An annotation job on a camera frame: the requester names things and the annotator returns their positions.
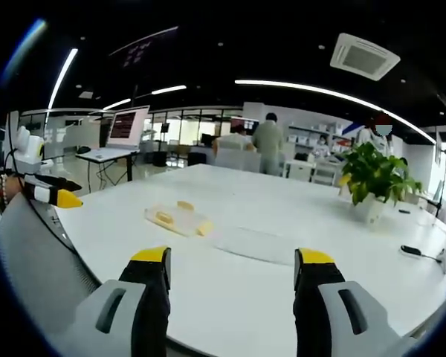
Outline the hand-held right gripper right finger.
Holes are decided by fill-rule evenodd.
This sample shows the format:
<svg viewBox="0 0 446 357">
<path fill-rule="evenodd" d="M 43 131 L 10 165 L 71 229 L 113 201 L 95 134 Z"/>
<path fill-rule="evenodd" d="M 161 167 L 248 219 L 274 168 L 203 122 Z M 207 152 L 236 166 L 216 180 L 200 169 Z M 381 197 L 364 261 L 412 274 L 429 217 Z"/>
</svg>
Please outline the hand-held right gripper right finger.
<svg viewBox="0 0 446 357">
<path fill-rule="evenodd" d="M 328 254 L 294 254 L 293 313 L 298 356 L 405 356 L 413 338 L 388 324 L 385 308 L 347 281 Z"/>
</svg>

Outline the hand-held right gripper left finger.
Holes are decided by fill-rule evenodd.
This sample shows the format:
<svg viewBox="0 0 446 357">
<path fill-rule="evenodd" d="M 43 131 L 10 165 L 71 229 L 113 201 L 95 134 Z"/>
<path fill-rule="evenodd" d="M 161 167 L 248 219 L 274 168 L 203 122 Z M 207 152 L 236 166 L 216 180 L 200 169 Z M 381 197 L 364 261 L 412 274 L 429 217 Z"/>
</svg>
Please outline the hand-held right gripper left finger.
<svg viewBox="0 0 446 357">
<path fill-rule="evenodd" d="M 62 356 L 165 356 L 170 314 L 171 248 L 133 255 L 76 309 L 61 335 Z"/>
</svg>

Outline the person's left hand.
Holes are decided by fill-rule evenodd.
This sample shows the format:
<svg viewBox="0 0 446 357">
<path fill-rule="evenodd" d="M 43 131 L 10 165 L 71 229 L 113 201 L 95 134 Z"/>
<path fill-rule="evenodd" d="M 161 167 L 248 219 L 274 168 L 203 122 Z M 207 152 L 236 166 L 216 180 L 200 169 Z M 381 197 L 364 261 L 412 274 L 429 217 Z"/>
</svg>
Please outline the person's left hand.
<svg viewBox="0 0 446 357">
<path fill-rule="evenodd" d="M 5 183 L 5 195 L 11 201 L 15 195 L 21 193 L 25 186 L 24 180 L 20 177 L 8 176 Z"/>
</svg>

